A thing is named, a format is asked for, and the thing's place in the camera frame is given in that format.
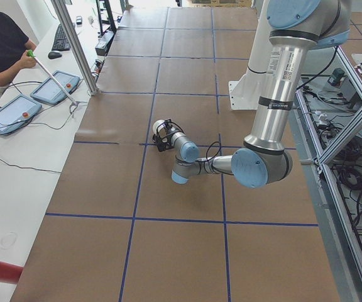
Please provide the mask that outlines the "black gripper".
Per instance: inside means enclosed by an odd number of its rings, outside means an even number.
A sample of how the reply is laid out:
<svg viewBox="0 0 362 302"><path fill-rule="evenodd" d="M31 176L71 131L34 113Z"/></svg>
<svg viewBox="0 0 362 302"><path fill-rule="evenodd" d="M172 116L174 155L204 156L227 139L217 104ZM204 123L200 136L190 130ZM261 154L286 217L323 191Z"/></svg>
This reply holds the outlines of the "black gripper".
<svg viewBox="0 0 362 302"><path fill-rule="evenodd" d="M171 150L173 149L172 137L176 133L176 128L163 128L160 130L160 137L162 141L161 150Z"/></svg>

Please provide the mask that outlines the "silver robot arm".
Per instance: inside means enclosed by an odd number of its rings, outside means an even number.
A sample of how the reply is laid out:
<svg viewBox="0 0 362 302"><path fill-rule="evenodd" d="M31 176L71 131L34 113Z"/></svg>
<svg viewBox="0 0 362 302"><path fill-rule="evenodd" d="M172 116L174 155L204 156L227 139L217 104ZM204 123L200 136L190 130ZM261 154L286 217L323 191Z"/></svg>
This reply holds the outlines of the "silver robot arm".
<svg viewBox="0 0 362 302"><path fill-rule="evenodd" d="M229 174L243 186L262 187L288 176L292 158L282 136L308 51L336 47L349 36L350 1L265 1L256 40L265 47L267 69L251 133L232 155L200 157L199 149L172 120L153 124L159 151L173 149L172 180Z"/></svg>

